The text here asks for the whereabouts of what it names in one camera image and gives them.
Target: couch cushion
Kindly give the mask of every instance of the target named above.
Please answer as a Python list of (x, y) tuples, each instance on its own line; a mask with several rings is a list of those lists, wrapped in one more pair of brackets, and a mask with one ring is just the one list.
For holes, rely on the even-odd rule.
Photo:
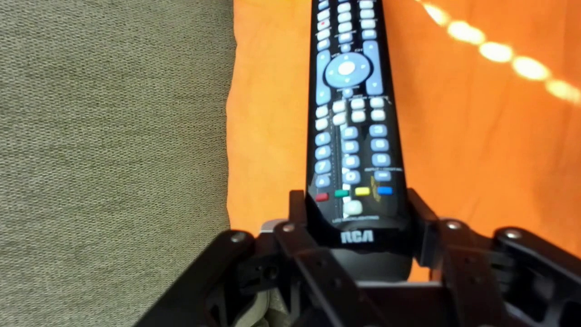
[(0, 321), (129, 325), (227, 229), (227, 0), (0, 3)]

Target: remote button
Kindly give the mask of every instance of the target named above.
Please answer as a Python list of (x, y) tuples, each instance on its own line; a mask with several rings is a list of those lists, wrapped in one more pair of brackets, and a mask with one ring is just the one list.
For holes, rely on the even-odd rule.
[(357, 52), (346, 52), (328, 63), (325, 78), (332, 87), (352, 87), (361, 83), (368, 74), (370, 65), (366, 58)]
[(363, 31), (363, 40), (375, 40), (377, 32), (375, 31)]
[(350, 34), (350, 32), (339, 34), (339, 41), (341, 41), (341, 43), (352, 41), (352, 34)]
[(316, 118), (325, 118), (328, 114), (328, 107), (321, 105), (314, 110)]
[(370, 140), (370, 149), (372, 150), (386, 150), (388, 141), (385, 138), (374, 138), (374, 140)]
[(372, 154), (372, 156), (370, 156), (370, 161), (372, 161), (375, 167), (386, 167), (386, 165), (392, 163), (392, 159), (390, 159), (388, 154), (385, 154), (385, 152)]
[(323, 49), (328, 49), (328, 47), (330, 47), (330, 40), (328, 38), (325, 38), (325, 40), (316, 43), (317, 50), (323, 50)]
[(352, 121), (365, 121), (365, 110), (354, 110), (354, 112), (350, 114), (350, 120), (352, 120)]
[(339, 112), (339, 114), (332, 116), (332, 123), (334, 125), (343, 125), (345, 121), (346, 121), (346, 114), (345, 112)]
[(370, 120), (374, 121), (385, 121), (385, 110), (377, 109), (370, 112)]
[(357, 138), (357, 136), (359, 136), (359, 132), (355, 127), (343, 129), (343, 140), (350, 140), (350, 138)]
[(363, 11), (359, 12), (359, 16), (361, 16), (363, 20), (368, 20), (368, 18), (375, 18), (375, 12), (370, 11), (370, 9), (363, 9)]
[(319, 1), (319, 11), (326, 9), (328, 1)]
[(334, 101), (332, 103), (332, 112), (341, 112), (345, 109), (346, 109), (345, 101)]
[(314, 163), (316, 174), (325, 174), (328, 170), (330, 170), (330, 159), (321, 159), (321, 161)]
[(328, 14), (330, 14), (328, 9), (325, 9), (325, 11), (317, 12), (316, 18), (317, 18), (317, 20), (326, 20)]
[(350, 21), (350, 12), (341, 12), (341, 14), (337, 16), (337, 20), (339, 20), (339, 23)]
[(343, 141), (343, 152), (345, 154), (352, 154), (352, 152), (357, 152), (359, 150), (359, 143), (357, 141)]
[(328, 174), (321, 174), (314, 178), (314, 185), (316, 187), (328, 187), (330, 185), (330, 176)]
[(361, 174), (359, 170), (348, 170), (343, 174), (345, 183), (361, 183)]
[(328, 147), (328, 145), (317, 147), (317, 149), (314, 150), (314, 158), (316, 158), (316, 159), (325, 159), (325, 158), (328, 158), (328, 156), (330, 156), (330, 147)]
[(330, 60), (330, 52), (328, 50), (321, 50), (316, 54), (316, 103), (326, 103), (330, 101), (330, 89), (325, 85), (323, 78), (325, 78), (325, 67)]
[(379, 61), (377, 41), (363, 41), (363, 52), (374, 65), (372, 74), (365, 80), (366, 94), (383, 94), (381, 61)]
[(352, 31), (350, 21), (339, 23), (337, 31), (339, 31), (339, 32), (348, 32), (348, 31)]
[(370, 189), (368, 187), (357, 187), (355, 189), (355, 196), (368, 196), (370, 194)]
[(363, 212), (363, 203), (357, 201), (357, 199), (350, 199), (345, 203), (343, 210), (348, 214), (348, 216), (357, 216)]
[(352, 94), (352, 89), (343, 89), (343, 98), (350, 98)]
[(368, 127), (368, 134), (374, 136), (374, 138), (383, 138), (383, 136), (386, 136), (386, 127), (379, 125), (379, 123), (374, 123), (374, 125)]
[(352, 107), (352, 109), (365, 109), (363, 98), (354, 98), (354, 100), (350, 100), (350, 107)]
[(330, 25), (328, 20), (321, 20), (319, 23), (316, 23), (317, 31), (323, 31), (323, 29), (326, 29), (328, 25)]
[(359, 7), (361, 7), (361, 9), (372, 9), (372, 7), (374, 7), (374, 1), (370, 1), (370, 0), (361, 0), (361, 1), (359, 1)]
[(385, 107), (385, 100), (381, 96), (374, 96), (370, 98), (370, 107), (375, 107), (375, 109)]
[(314, 145), (326, 145), (330, 141), (330, 134), (328, 132), (319, 132), (314, 136)]
[(337, 11), (339, 11), (339, 12), (350, 11), (350, 3), (339, 3)]
[(323, 29), (319, 32), (316, 32), (316, 40), (325, 40), (330, 36), (330, 29)]
[(314, 199), (316, 199), (316, 201), (326, 201), (326, 199), (328, 199), (328, 192), (317, 192), (317, 194), (314, 196)]
[(339, 74), (352, 74), (355, 70), (355, 63), (341, 61), (337, 67)]
[(361, 20), (361, 29), (375, 29), (375, 20)]
[(325, 118), (314, 121), (314, 129), (316, 129), (316, 130), (323, 130), (323, 129), (326, 129), (326, 127), (328, 127), (328, 121), (326, 121)]
[(359, 156), (345, 156), (343, 158), (343, 167), (357, 169), (359, 167)]
[(336, 198), (345, 198), (345, 196), (348, 196), (348, 190), (346, 190), (346, 189), (336, 189), (332, 194), (334, 194)]
[(377, 187), (379, 196), (392, 196), (394, 189), (392, 187)]
[(390, 181), (392, 179), (392, 172), (390, 170), (375, 170), (374, 178), (375, 178), (375, 181)]

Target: blue button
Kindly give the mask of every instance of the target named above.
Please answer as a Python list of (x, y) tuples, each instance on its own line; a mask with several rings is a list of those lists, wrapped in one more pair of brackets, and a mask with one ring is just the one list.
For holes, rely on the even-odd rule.
[(330, 89), (323, 81), (325, 67), (328, 60), (330, 60), (328, 50), (321, 50), (316, 54), (316, 103), (317, 105), (330, 101)]
[(345, 52), (336, 56), (326, 70), (325, 78), (332, 87), (352, 87), (361, 83), (370, 74), (370, 63), (357, 52)]
[(394, 189), (392, 187), (377, 187), (379, 196), (392, 196)]
[(365, 81), (366, 94), (383, 94), (383, 76), (377, 41), (363, 41), (363, 52), (374, 65), (374, 72)]

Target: yellow button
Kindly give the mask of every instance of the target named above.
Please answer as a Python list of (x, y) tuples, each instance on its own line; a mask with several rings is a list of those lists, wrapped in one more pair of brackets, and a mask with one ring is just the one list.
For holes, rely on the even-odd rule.
[(355, 189), (355, 196), (368, 196), (370, 194), (370, 189), (368, 187), (357, 187)]

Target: green button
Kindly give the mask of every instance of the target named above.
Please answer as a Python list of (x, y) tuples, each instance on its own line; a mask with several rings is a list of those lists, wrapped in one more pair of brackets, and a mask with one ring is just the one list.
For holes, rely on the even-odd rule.
[(348, 190), (346, 190), (346, 189), (336, 189), (336, 190), (334, 190), (334, 196), (336, 196), (336, 198), (348, 196)]

